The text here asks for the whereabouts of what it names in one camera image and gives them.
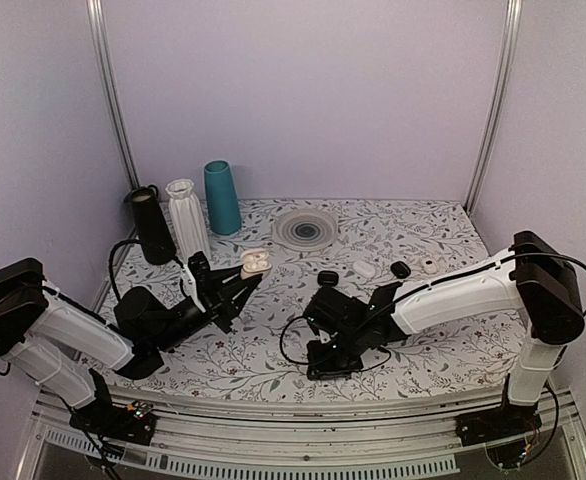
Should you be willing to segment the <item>white earbuds charging case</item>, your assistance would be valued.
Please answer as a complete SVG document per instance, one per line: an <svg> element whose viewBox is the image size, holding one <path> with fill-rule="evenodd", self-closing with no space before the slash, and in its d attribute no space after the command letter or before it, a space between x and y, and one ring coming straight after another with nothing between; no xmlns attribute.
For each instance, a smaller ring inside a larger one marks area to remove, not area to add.
<svg viewBox="0 0 586 480"><path fill-rule="evenodd" d="M242 279L248 279L261 275L266 278L271 270L272 264L269 261L270 254L264 249L250 249L240 255Z"/></svg>

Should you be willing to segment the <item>black wireless earbud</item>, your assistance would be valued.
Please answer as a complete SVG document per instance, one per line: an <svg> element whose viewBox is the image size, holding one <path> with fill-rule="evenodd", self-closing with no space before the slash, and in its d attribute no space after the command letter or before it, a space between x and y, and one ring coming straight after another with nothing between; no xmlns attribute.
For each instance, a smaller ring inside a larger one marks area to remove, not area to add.
<svg viewBox="0 0 586 480"><path fill-rule="evenodd" d="M339 274L335 271L322 270L317 274L317 283L319 286L337 286Z"/></svg>

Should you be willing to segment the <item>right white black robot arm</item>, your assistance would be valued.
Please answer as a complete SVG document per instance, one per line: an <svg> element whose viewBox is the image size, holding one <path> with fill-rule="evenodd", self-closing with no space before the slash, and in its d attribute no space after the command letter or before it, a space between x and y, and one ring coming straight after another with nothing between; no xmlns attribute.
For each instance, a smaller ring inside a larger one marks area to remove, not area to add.
<svg viewBox="0 0 586 480"><path fill-rule="evenodd" d="M490 427L510 436L525 424L562 350L585 329L576 271L583 262L555 251L531 231L498 254L414 285L376 288L368 301L322 286L302 315L317 334L307 344L310 380L344 378L363 368L368 350L406 340L431 327L501 310L527 318L527 332L504 386L506 401Z"/></svg>

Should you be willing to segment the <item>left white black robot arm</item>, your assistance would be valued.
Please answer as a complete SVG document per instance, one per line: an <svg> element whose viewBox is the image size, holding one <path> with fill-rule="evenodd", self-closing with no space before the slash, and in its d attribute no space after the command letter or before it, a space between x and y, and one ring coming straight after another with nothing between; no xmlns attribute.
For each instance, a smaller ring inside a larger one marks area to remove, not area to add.
<svg viewBox="0 0 586 480"><path fill-rule="evenodd" d="M101 378L78 370L59 345L82 352L130 380L145 379L163 365L162 355L214 324L232 330L252 292L271 268L265 259L213 270L202 253L180 266L182 300L165 307L145 287L126 292L115 322L49 284L42 264L25 258L0 269L0 358L82 409L101 434L121 426L121 412L100 393Z"/></svg>

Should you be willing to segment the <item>small white earbud case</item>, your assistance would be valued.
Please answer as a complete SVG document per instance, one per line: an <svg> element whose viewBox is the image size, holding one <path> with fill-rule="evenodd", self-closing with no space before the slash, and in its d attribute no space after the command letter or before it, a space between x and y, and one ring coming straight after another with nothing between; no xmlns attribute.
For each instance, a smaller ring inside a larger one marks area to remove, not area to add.
<svg viewBox="0 0 586 480"><path fill-rule="evenodd" d="M357 260L352 264L353 270L364 278L374 278L376 275L376 269L372 264L369 264L363 260Z"/></svg>

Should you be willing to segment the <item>white ribbed vase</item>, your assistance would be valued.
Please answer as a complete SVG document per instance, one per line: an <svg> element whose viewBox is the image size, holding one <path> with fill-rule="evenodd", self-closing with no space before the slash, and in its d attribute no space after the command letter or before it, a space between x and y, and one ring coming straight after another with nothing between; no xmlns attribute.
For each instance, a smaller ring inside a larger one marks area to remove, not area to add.
<svg viewBox="0 0 586 480"><path fill-rule="evenodd" d="M202 206L190 179L178 179L166 186L168 208L182 257L188 260L202 252L208 260L211 250Z"/></svg>

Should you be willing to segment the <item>teal plastic cup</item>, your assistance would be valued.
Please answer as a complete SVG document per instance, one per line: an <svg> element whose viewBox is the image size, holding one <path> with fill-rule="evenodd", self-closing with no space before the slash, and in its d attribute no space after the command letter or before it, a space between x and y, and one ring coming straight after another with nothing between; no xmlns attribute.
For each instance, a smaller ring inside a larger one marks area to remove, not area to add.
<svg viewBox="0 0 586 480"><path fill-rule="evenodd" d="M218 159L204 167L205 195L211 230L231 235L242 226L241 214L231 167Z"/></svg>

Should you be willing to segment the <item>floral patterned table mat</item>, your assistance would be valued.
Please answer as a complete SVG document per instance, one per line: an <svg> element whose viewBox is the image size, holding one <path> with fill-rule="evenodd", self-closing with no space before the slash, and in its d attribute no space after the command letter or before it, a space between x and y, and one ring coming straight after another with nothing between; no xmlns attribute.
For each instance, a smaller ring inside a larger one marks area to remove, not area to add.
<svg viewBox="0 0 586 480"><path fill-rule="evenodd" d="M462 207L449 201L314 200L314 209L339 217L334 243L314 252L285 248L272 239L275 220L306 207L303 200L244 200L241 229L211 235L211 265L230 267L242 252L269 252L272 270L251 295L229 334L209 326L164 358L150 377L131 381L110 370L105 380L197 399L250 402L366 402L500 388L520 350L525 328L514 311L463 318L422 331L387 347L367 351L366 368L348 379L311 381L306 345L313 335L302 312L317 291L322 270L339 274L338 290L368 300L393 280L392 263L411 268L411 280L426 278L423 258L442 273L475 264L488 255ZM374 278L358 275L357 260L372 264Z"/></svg>

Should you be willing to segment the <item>black cylindrical cup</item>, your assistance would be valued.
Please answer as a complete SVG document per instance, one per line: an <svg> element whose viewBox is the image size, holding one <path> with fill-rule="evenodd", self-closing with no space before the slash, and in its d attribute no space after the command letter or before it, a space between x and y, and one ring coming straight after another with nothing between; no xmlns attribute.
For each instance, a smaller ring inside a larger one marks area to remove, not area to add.
<svg viewBox="0 0 586 480"><path fill-rule="evenodd" d="M143 256L152 265L164 265L177 253L155 185L131 190L124 202L131 208Z"/></svg>

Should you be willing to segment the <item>white earbud with dark dot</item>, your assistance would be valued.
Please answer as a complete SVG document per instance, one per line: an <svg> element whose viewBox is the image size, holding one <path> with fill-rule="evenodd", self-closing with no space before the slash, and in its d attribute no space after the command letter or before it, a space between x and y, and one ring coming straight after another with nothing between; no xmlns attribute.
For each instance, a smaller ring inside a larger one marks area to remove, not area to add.
<svg viewBox="0 0 586 480"><path fill-rule="evenodd" d="M421 260L421 266L423 271L429 275L434 275L439 272L437 263L431 258L423 258Z"/></svg>

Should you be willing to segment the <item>aluminium front rail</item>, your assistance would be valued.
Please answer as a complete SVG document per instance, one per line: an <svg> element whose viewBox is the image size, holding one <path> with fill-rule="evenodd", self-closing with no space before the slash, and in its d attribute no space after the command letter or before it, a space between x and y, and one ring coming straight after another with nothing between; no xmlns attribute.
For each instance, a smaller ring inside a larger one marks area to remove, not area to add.
<svg viewBox="0 0 586 480"><path fill-rule="evenodd" d="M531 453L524 436L464 445L456 419L496 406L497 389L363 403L279 404L148 392L157 417L147 446L110 453L72 429L61 402L39 396L20 479L586 479L586 431L572 394L539 403Z"/></svg>

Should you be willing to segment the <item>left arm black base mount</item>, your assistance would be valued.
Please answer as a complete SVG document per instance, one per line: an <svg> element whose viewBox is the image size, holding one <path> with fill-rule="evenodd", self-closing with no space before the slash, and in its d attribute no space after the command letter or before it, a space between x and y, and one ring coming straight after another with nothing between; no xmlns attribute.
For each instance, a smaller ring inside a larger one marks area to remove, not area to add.
<svg viewBox="0 0 586 480"><path fill-rule="evenodd" d="M94 369L88 372L95 386L93 400L82 408L71 408L69 425L100 439L149 446L157 424L154 405L135 400L126 406L116 406L104 378Z"/></svg>

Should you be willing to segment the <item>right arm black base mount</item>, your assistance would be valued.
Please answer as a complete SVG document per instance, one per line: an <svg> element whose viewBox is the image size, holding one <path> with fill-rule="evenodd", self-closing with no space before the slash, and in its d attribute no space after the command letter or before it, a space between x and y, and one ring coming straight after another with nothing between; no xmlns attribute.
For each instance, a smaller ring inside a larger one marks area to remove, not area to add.
<svg viewBox="0 0 586 480"><path fill-rule="evenodd" d="M542 425L537 407L514 404L504 389L497 407L458 415L455 433L463 446L470 446L532 432Z"/></svg>

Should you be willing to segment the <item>left aluminium frame post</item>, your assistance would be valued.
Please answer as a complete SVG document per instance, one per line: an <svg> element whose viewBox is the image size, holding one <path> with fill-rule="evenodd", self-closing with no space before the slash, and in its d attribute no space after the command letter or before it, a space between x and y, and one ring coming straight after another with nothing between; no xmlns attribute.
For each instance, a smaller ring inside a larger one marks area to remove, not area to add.
<svg viewBox="0 0 586 480"><path fill-rule="evenodd" d="M86 7L98 73L102 83L111 126L115 135L126 181L129 187L134 189L140 186L140 180L134 164L119 101L115 73L108 45L103 2L100 0L87 0Z"/></svg>

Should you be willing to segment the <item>right aluminium frame post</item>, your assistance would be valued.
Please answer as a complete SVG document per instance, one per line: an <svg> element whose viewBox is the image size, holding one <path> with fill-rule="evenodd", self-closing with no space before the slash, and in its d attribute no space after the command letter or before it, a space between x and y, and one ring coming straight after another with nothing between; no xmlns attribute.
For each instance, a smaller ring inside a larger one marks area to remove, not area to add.
<svg viewBox="0 0 586 480"><path fill-rule="evenodd" d="M523 4L524 2L522 0L508 0L506 2L503 34L491 102L481 137L478 156L463 203L464 210L469 217L474 215L479 205L482 187L488 173L516 54Z"/></svg>

